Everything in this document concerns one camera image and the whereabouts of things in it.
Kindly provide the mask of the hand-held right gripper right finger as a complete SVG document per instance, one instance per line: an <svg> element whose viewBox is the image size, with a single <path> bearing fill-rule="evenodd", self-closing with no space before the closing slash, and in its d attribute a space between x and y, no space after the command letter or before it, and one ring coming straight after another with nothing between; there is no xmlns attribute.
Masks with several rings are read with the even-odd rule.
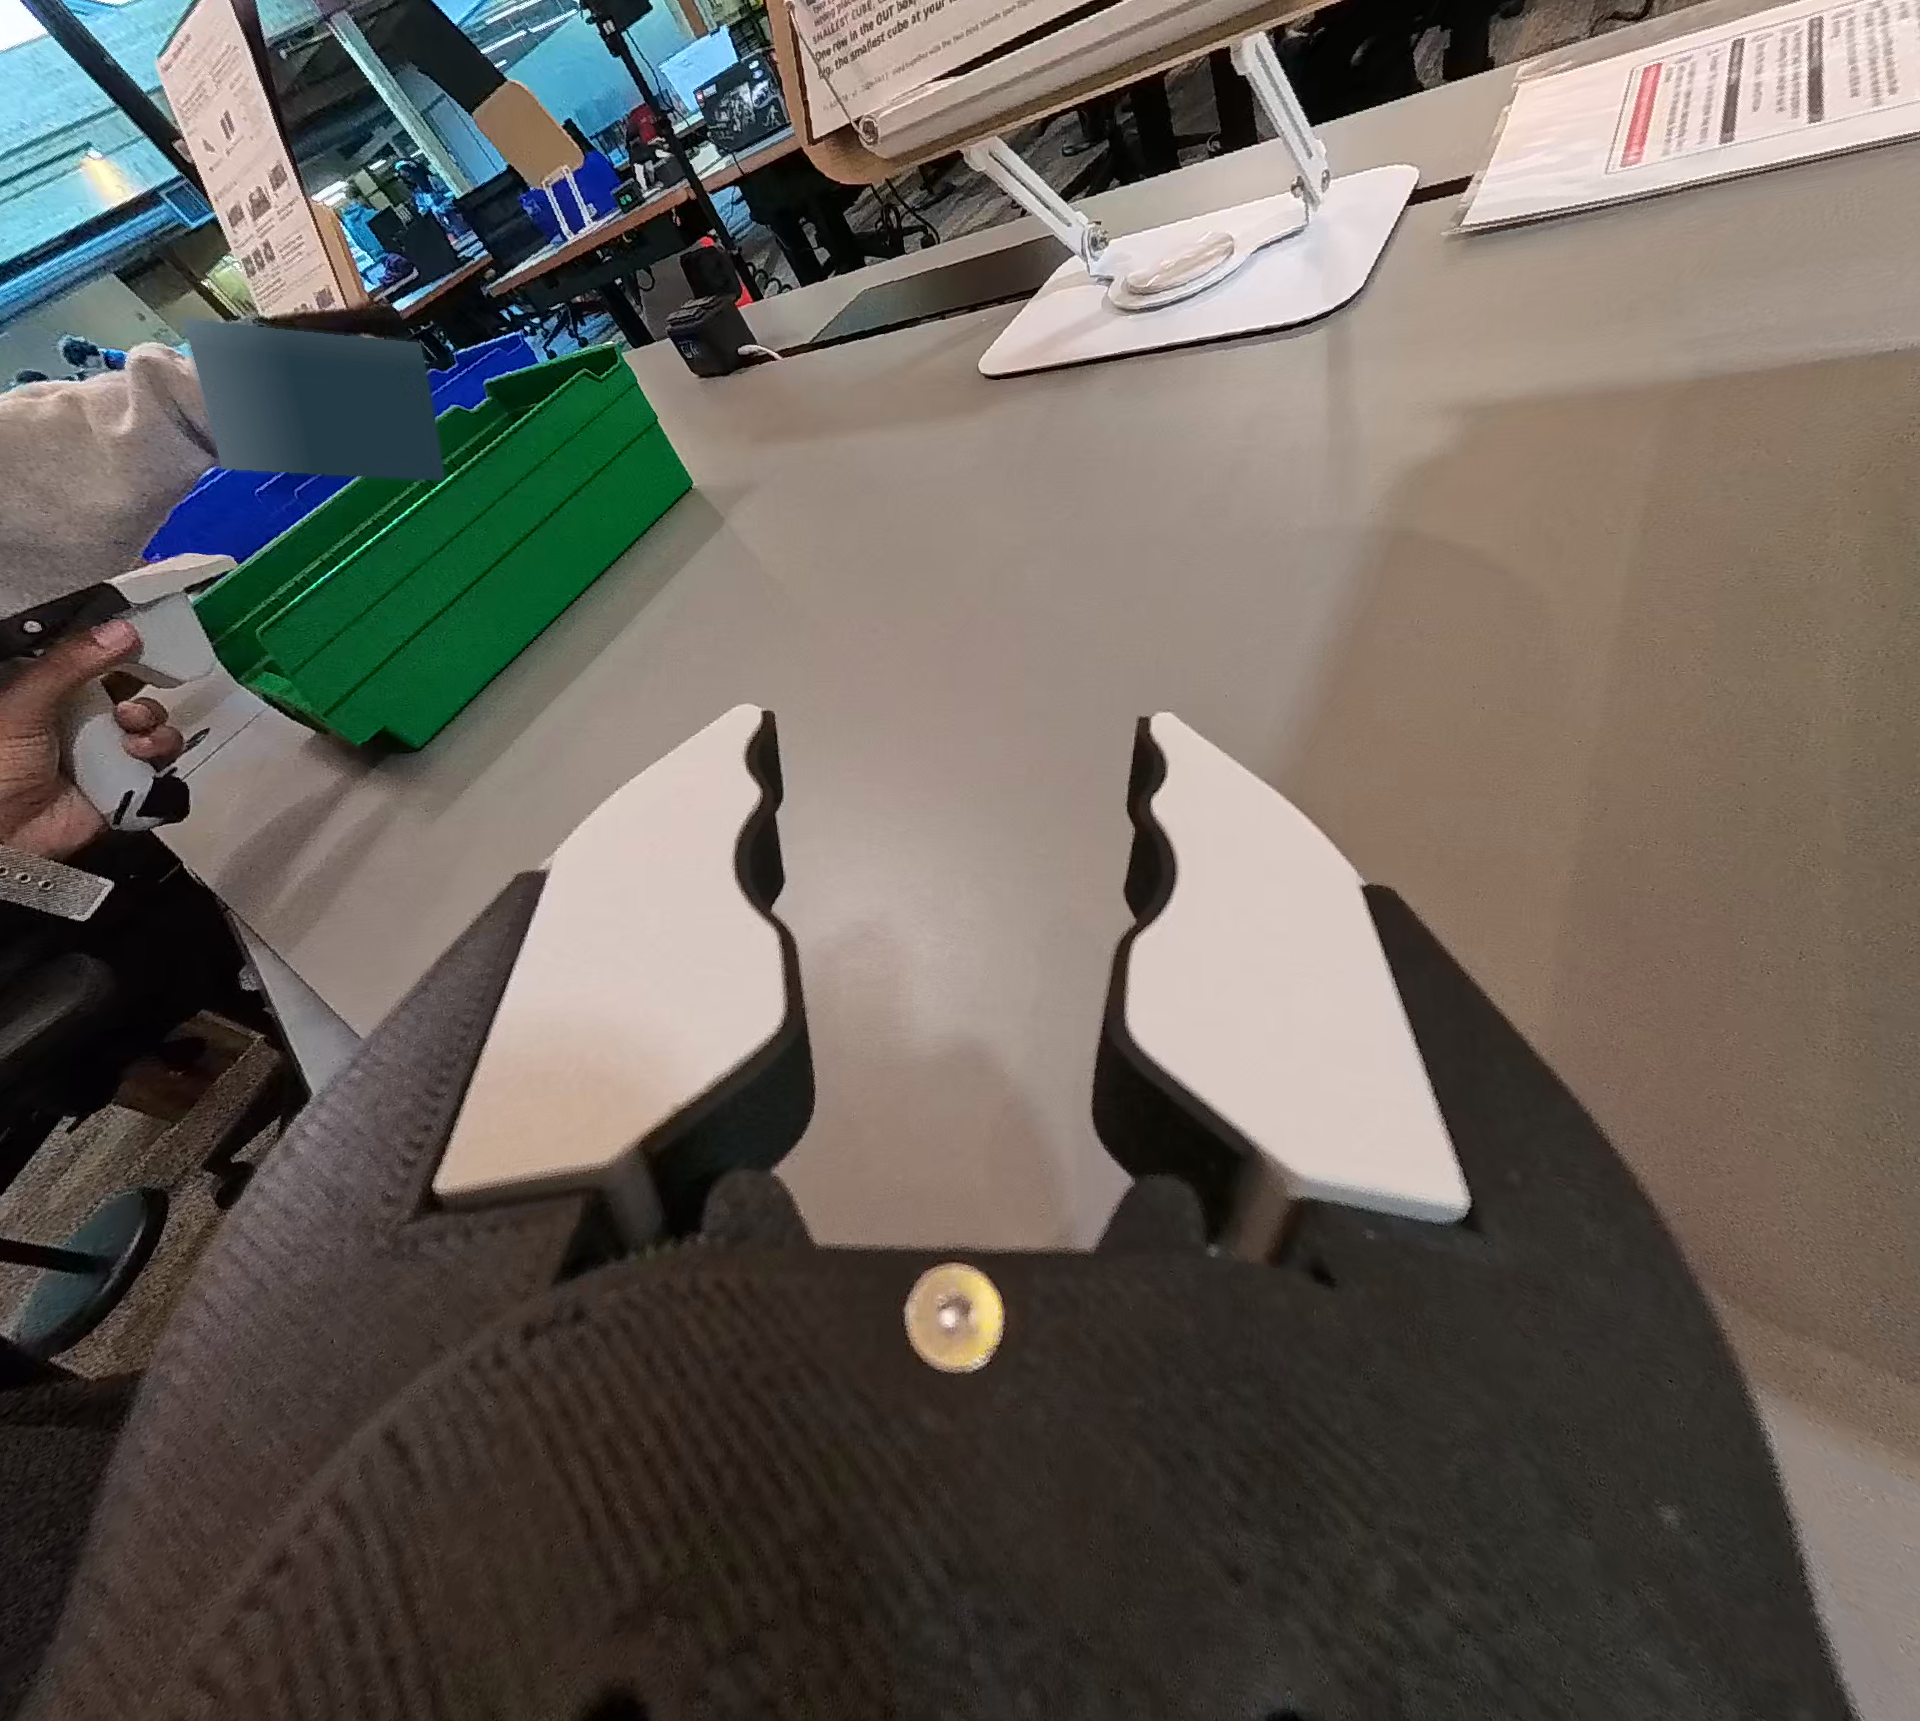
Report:
<svg viewBox="0 0 1920 1721"><path fill-rule="evenodd" d="M1133 731L1102 1148L1132 1184L1188 1195L1215 1258L1273 1262L1317 1214L1470 1238L1468 1172L1361 872L1173 713Z"/></svg>

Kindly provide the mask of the silver wristwatch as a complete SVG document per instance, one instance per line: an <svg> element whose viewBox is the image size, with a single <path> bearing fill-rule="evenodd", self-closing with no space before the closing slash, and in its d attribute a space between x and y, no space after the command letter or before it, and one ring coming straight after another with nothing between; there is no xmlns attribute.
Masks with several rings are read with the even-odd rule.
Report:
<svg viewBox="0 0 1920 1721"><path fill-rule="evenodd" d="M1 905L66 922L85 922L110 900L113 880L1 846Z"/></svg>

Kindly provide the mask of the grey desk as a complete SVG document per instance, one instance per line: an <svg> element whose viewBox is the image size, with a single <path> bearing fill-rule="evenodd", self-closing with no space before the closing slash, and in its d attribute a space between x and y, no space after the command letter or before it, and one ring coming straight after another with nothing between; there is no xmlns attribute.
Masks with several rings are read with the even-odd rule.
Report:
<svg viewBox="0 0 1920 1721"><path fill-rule="evenodd" d="M1083 1243L1126 776L1170 710L1428 922L1644 1181L1773 1437L1864 1717L1916 1717L1916 145L1453 232L1513 70L1332 125L1414 165L1356 302L986 381L1006 314L701 382L694 490L430 748L269 713L176 843L333 1037L743 702L834 1243Z"/></svg>

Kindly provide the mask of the person's left hand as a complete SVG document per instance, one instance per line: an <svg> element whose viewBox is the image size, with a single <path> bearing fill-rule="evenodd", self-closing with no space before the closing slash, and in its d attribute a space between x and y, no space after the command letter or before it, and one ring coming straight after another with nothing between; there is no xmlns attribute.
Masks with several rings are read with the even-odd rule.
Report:
<svg viewBox="0 0 1920 1721"><path fill-rule="evenodd" d="M1 660L1 845L68 862L103 832L103 817L61 763L69 700L113 680L141 643L126 616L59 637L33 656Z"/></svg>

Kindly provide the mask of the black flat panel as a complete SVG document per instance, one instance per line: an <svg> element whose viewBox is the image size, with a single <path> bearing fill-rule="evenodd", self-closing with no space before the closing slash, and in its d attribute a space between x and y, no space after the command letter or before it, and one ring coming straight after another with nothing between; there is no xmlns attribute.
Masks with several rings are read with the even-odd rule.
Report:
<svg viewBox="0 0 1920 1721"><path fill-rule="evenodd" d="M1044 287L1054 269L1050 261L980 259L877 282L856 295L791 353L825 350L930 321L1021 302Z"/></svg>

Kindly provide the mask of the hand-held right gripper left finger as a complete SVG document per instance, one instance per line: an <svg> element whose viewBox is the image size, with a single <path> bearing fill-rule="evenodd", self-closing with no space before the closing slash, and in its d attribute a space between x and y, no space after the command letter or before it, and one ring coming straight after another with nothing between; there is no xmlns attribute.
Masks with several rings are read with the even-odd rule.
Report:
<svg viewBox="0 0 1920 1721"><path fill-rule="evenodd" d="M430 1184L442 1207L583 1197L641 1248L800 1144L813 1069L775 913L779 760L773 713L741 702L547 858Z"/></svg>

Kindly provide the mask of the standing instruction sign board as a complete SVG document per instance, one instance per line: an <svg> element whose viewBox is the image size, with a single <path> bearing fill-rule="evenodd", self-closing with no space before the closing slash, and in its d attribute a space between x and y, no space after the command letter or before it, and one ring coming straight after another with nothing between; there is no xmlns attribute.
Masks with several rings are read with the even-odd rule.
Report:
<svg viewBox="0 0 1920 1721"><path fill-rule="evenodd" d="M368 305L335 213L313 200L276 99L256 0L189 0L158 87L257 317Z"/></svg>

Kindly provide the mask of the small black device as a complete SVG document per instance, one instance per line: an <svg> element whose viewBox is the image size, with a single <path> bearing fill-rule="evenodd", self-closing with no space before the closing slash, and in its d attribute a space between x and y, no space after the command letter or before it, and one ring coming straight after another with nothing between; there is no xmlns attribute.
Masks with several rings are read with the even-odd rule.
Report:
<svg viewBox="0 0 1920 1721"><path fill-rule="evenodd" d="M761 363L743 311L729 295L684 301L666 317L662 339L698 379L722 379Z"/></svg>

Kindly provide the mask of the wooden-edged table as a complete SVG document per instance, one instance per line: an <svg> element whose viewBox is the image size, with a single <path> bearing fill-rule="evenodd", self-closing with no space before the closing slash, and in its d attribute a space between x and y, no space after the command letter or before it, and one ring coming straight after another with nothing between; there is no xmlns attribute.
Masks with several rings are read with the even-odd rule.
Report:
<svg viewBox="0 0 1920 1721"><path fill-rule="evenodd" d="M650 345L654 332L641 317L637 279L705 235L720 243L727 221L717 214L717 194L800 155L802 146L790 127L738 156L705 146L689 158L692 176L668 180L631 207L588 222L564 245L490 277L481 293L494 305L520 302L540 314L593 305L613 322L621 345Z"/></svg>

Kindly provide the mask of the laminated paper sheet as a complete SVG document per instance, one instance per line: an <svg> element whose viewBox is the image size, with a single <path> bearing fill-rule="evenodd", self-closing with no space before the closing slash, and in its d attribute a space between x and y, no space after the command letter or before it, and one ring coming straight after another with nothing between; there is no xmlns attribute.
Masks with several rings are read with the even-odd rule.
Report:
<svg viewBox="0 0 1920 1721"><path fill-rule="evenodd" d="M1917 0L1791 0L1513 87L1457 232L1916 138Z"/></svg>

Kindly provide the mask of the green plastic bin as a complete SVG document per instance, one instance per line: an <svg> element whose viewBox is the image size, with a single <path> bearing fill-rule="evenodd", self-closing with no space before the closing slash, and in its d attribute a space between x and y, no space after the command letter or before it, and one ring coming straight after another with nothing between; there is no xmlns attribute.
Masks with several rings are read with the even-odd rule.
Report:
<svg viewBox="0 0 1920 1721"><path fill-rule="evenodd" d="M442 478L354 480L194 599L236 683L351 748L425 748L692 488L612 345L437 428Z"/></svg>

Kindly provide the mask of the blue plastic bin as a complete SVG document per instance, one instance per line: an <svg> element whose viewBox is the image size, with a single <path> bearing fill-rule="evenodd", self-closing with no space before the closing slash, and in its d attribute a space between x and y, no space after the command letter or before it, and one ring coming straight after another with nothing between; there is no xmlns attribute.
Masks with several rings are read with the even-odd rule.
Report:
<svg viewBox="0 0 1920 1721"><path fill-rule="evenodd" d="M427 371L436 416L473 413L487 387L545 360L524 334L505 334L452 354ZM171 556L229 556L240 563L281 537L298 521L348 487L348 477L265 475L213 467L177 502L141 551L145 563Z"/></svg>

